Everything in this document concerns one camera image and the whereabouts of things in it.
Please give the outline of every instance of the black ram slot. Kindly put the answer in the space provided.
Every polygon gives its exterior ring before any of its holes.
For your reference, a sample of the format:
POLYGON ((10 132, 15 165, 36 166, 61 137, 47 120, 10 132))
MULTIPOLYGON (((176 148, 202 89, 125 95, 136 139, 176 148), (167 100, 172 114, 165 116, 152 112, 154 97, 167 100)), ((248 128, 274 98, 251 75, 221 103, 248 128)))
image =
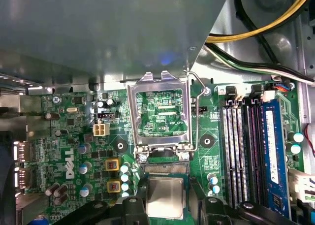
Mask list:
POLYGON ((264 148, 259 105, 244 106, 250 200, 265 205, 264 148))

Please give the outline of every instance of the screw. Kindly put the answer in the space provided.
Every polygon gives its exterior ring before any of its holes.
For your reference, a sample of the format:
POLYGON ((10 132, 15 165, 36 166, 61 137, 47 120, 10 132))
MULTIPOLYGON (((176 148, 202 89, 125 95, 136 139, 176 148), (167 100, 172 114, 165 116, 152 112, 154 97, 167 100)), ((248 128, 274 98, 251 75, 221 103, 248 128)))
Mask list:
POLYGON ((210 203, 216 203, 218 200, 216 198, 209 198, 208 201, 210 203))
POLYGON ((148 159, 148 156, 147 156, 147 155, 145 155, 145 154, 141 154, 141 155, 139 156, 139 160, 140 160, 140 162, 146 162, 146 161, 147 161, 147 159, 148 159))
POLYGON ((252 208, 254 208, 254 206, 253 206, 252 204, 250 204, 250 203, 245 203, 245 204, 243 204, 243 206, 244 206, 245 208, 247 208, 247 209, 252 209, 252 208))
POLYGON ((203 93, 205 96, 208 96, 208 95, 210 95, 211 94, 211 90, 208 88, 208 87, 206 87, 206 90, 205 90, 205 93, 203 93))
POLYGON ((54 104, 60 103, 60 102, 61 102, 61 99, 58 96, 53 97, 53 103, 54 104))

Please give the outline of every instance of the capacitor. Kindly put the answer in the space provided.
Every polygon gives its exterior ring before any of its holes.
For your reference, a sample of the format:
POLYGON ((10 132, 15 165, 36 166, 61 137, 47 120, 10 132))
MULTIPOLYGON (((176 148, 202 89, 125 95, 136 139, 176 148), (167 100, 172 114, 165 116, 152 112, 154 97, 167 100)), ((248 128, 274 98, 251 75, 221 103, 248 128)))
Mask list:
POLYGON ((55 182, 49 188, 47 188, 47 190, 45 191, 45 195, 51 196, 59 187, 60 187, 59 183, 55 182))
POLYGON ((67 136, 68 134, 69 134, 69 132, 66 129, 55 131, 55 136, 56 137, 67 136))
POLYGON ((112 98, 109 98, 107 101, 106 101, 107 105, 109 107, 116 107, 117 106, 117 102, 115 100, 113 100, 112 98))
POLYGON ((78 146, 78 153, 83 155, 91 150, 91 145, 89 143, 84 143, 78 146))
POLYGON ((122 191, 128 191, 129 190, 129 184, 127 182, 122 183, 122 191))
POLYGON ((122 182, 129 182, 129 176, 127 174, 123 174, 120 176, 122 182))
POLYGON ((54 192, 54 197, 59 197, 63 193, 65 193, 68 190, 68 186, 66 184, 62 184, 58 189, 54 192))
POLYGON ((213 173, 209 173, 207 179, 212 185, 216 185, 219 182, 218 178, 213 173))
POLYGON ((54 204, 56 206, 61 205, 62 203, 64 203, 66 200, 68 199, 68 194, 64 193, 62 194, 60 197, 56 198, 54 200, 54 204))
POLYGON ((59 113, 49 112, 45 114, 46 120, 59 120, 59 118, 60 118, 59 113))
POLYGON ((120 167, 120 172, 127 173, 130 168, 130 163, 124 162, 123 165, 120 167))
POLYGON ((285 144, 285 149, 287 152, 293 153, 294 155, 301 152, 301 146, 299 146, 298 144, 292 144, 291 142, 285 144))
POLYGON ((212 192, 214 194, 218 194, 220 192, 220 187, 218 185, 215 185, 212 187, 212 192))
POLYGON ((107 104, 104 101, 98 101, 96 105, 98 108, 107 108, 107 104))
POLYGON ((79 165, 79 173, 86 174, 92 168, 92 164, 90 162, 84 162, 79 165))
POLYGON ((289 141, 294 141, 296 143, 301 143, 304 140, 304 135, 299 132, 290 131, 287 134, 287 139, 289 141))
POLYGON ((80 189, 80 195, 82 197, 87 197, 93 189, 93 186, 91 184, 85 184, 81 189, 80 189))
POLYGON ((128 197, 128 196, 130 196, 128 192, 123 192, 122 193, 122 197, 128 197))

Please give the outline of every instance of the wire bundle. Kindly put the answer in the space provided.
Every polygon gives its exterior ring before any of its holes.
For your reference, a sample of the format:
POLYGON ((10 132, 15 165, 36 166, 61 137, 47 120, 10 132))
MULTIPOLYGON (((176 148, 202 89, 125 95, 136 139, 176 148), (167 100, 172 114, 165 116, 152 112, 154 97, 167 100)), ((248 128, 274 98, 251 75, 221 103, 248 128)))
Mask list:
POLYGON ((249 63, 240 61, 228 53, 224 52, 215 44, 205 44, 207 50, 215 56, 223 64, 229 68, 241 71, 255 72, 261 74, 269 74, 275 76, 284 76, 292 80, 300 81, 302 83, 315 86, 315 81, 289 67, 280 64, 264 64, 264 63, 249 63))
POLYGON ((295 3, 289 8, 289 10, 285 14, 283 14, 280 18, 278 18, 274 22, 264 27, 261 27, 257 30, 243 33, 243 34, 232 34, 232 35, 210 34, 207 37, 206 42, 207 43, 230 42, 230 41, 241 40, 241 39, 249 38, 251 36, 270 32, 271 30, 274 30, 282 26, 283 24, 289 22, 292 18, 295 18, 296 15, 299 15, 299 13, 301 12, 301 8, 303 8, 303 6, 308 3, 308 1, 309 0, 296 0, 295 3))

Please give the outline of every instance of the sticker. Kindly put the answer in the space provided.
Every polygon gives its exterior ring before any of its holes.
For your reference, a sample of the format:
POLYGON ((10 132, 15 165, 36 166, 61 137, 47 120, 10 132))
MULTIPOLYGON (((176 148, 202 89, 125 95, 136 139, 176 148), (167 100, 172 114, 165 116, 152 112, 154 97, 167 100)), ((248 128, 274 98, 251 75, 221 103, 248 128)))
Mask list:
POLYGON ((279 184, 277 152, 276 152, 276 142, 275 142, 274 115, 273 115, 273 111, 271 110, 266 111, 266 125, 267 125, 267 136, 268 136, 268 150, 269 150, 271 181, 279 184))

